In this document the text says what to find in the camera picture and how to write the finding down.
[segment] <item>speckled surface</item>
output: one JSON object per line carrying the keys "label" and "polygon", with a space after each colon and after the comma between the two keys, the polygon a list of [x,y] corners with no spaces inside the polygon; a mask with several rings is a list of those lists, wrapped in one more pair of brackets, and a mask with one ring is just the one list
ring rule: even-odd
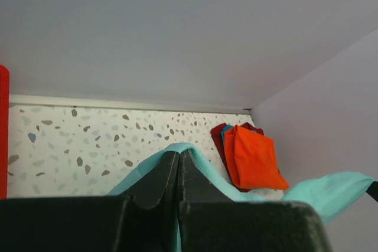
{"label": "speckled surface", "polygon": [[223,122],[252,121],[236,114],[12,106],[8,196],[103,195],[140,161],[175,142],[196,145],[229,180],[210,136]]}

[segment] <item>gray speck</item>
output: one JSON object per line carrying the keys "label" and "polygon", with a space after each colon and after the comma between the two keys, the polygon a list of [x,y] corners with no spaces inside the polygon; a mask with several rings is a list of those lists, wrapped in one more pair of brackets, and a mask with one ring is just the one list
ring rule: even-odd
{"label": "gray speck", "polygon": [[125,165],[127,165],[127,166],[132,166],[133,163],[132,163],[132,161],[130,161],[130,160],[128,159],[127,161],[125,161]]}
{"label": "gray speck", "polygon": [[11,165],[12,163],[14,163],[15,161],[17,161],[19,159],[19,156],[18,155],[12,155],[8,158],[8,165]]}
{"label": "gray speck", "polygon": [[32,163],[33,166],[41,166],[45,163],[45,160],[41,159]]}
{"label": "gray speck", "polygon": [[77,162],[77,166],[82,166],[83,165],[83,159],[81,157],[78,157],[76,159],[76,162]]}
{"label": "gray speck", "polygon": [[24,126],[29,126],[31,123],[31,119],[29,117],[23,116],[22,121],[24,122]]}
{"label": "gray speck", "polygon": [[91,179],[88,181],[88,186],[91,186],[91,185],[96,184],[96,183],[97,183],[97,179],[91,178]]}
{"label": "gray speck", "polygon": [[51,120],[42,120],[41,122],[43,124],[45,124],[45,125],[51,125],[51,124],[53,124],[53,122]]}
{"label": "gray speck", "polygon": [[90,166],[89,165],[85,165],[84,169],[85,169],[85,174],[88,174],[90,172]]}
{"label": "gray speck", "polygon": [[60,184],[60,185],[58,186],[57,190],[58,190],[58,191],[61,191],[65,186],[66,186],[65,183]]}
{"label": "gray speck", "polygon": [[22,174],[19,175],[19,178],[20,178],[22,181],[25,181],[25,180],[26,180],[26,177],[27,177],[27,173],[26,173],[26,172],[23,172]]}
{"label": "gray speck", "polygon": [[59,161],[58,156],[50,155],[50,158],[51,158],[51,159],[54,159],[55,161]]}
{"label": "gray speck", "polygon": [[40,191],[40,189],[39,189],[39,187],[38,187],[37,184],[33,184],[32,188],[33,188],[33,191],[34,191],[36,194],[40,194],[40,193],[41,193],[41,191]]}

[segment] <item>light blue towel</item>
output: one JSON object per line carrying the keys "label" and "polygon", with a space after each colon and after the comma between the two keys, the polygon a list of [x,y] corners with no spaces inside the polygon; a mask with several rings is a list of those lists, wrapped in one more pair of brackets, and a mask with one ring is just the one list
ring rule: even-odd
{"label": "light blue towel", "polygon": [[232,127],[234,127],[234,126],[227,125],[225,128],[223,128],[222,132],[220,132],[220,134],[222,135],[222,142],[223,142],[223,144],[224,144],[224,133],[225,133],[225,131],[231,129]]}
{"label": "light blue towel", "polygon": [[[204,176],[227,197],[236,202],[268,201],[252,192],[240,192],[217,172],[207,158],[190,143],[175,143],[150,156],[133,169],[108,195],[119,195],[138,182],[160,161],[165,152],[181,153],[191,149],[195,164]],[[340,172],[319,179],[310,179],[293,187],[280,201],[302,201],[310,204],[326,224],[357,201],[373,183],[374,179],[358,172]],[[178,237],[177,251],[181,251]]]}

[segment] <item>white wall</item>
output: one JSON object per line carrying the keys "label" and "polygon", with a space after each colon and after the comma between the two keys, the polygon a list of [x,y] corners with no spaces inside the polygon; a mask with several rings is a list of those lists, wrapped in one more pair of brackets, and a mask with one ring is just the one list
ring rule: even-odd
{"label": "white wall", "polygon": [[[332,172],[378,179],[378,30],[254,110],[295,183]],[[378,251],[378,204],[367,194],[327,225],[334,251]]]}
{"label": "white wall", "polygon": [[378,0],[0,0],[11,93],[253,107],[378,27]]}

